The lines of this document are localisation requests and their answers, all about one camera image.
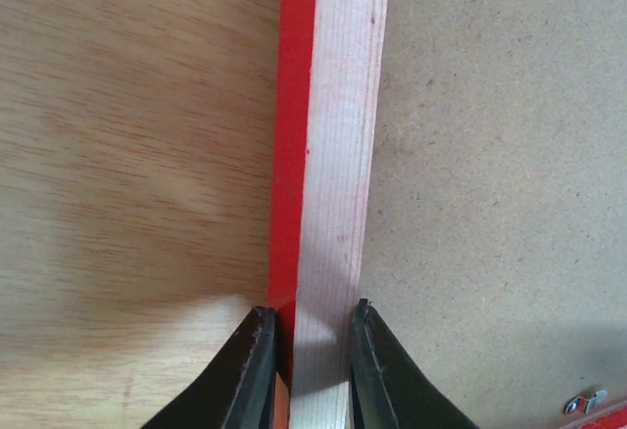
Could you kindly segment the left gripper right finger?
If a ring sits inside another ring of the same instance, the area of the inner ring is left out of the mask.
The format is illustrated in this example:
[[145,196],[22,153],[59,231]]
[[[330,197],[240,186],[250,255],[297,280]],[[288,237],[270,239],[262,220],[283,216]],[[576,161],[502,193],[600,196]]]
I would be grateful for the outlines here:
[[474,428],[422,373],[376,308],[361,299],[348,358],[354,428]]

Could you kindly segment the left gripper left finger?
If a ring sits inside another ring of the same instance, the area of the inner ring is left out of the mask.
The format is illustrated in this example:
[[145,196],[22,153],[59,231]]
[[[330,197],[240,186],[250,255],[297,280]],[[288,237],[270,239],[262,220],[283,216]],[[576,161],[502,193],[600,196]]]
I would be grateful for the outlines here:
[[146,428],[270,428],[276,380],[276,310],[254,307],[202,373]]

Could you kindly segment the red picture frame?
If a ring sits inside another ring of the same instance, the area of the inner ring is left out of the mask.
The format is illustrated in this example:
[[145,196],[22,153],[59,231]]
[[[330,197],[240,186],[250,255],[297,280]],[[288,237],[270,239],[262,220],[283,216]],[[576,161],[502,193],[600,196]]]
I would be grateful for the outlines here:
[[343,361],[361,297],[389,0],[315,0],[297,235],[294,428],[349,423]]

